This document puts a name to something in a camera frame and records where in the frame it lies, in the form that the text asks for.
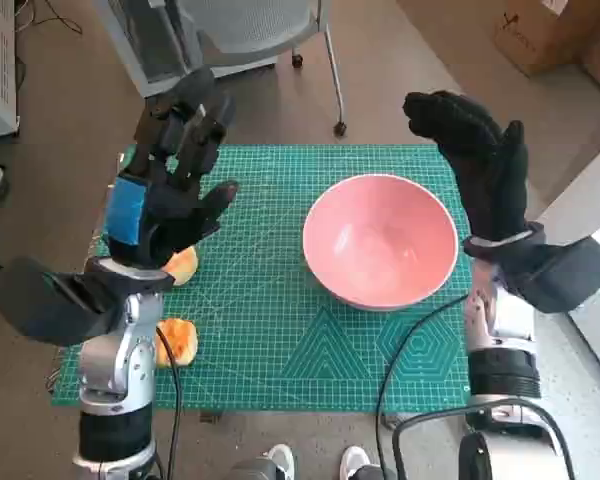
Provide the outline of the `black robot left hand, blue tape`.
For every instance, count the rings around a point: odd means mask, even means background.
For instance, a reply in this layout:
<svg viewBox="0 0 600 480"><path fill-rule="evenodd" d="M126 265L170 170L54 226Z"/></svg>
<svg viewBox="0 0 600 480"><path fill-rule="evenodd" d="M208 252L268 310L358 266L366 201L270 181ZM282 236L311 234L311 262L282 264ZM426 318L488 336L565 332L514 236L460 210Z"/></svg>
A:
<svg viewBox="0 0 600 480"><path fill-rule="evenodd" d="M219 229L239 184L226 180L203 193L201 180L216 165L234 114L233 99L208 67L147 100L105 215L117 262L159 269Z"/></svg>

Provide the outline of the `black gloved robot right hand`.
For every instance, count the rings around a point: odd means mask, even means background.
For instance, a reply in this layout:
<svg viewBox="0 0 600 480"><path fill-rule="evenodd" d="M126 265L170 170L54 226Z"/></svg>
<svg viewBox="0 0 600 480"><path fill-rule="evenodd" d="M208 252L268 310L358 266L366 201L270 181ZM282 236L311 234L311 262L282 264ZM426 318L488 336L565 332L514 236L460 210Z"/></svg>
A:
<svg viewBox="0 0 600 480"><path fill-rule="evenodd" d="M411 132L435 142L451 166L473 236L500 242L529 229L521 121L501 129L483 106L448 91L411 92L403 111Z"/></svg>

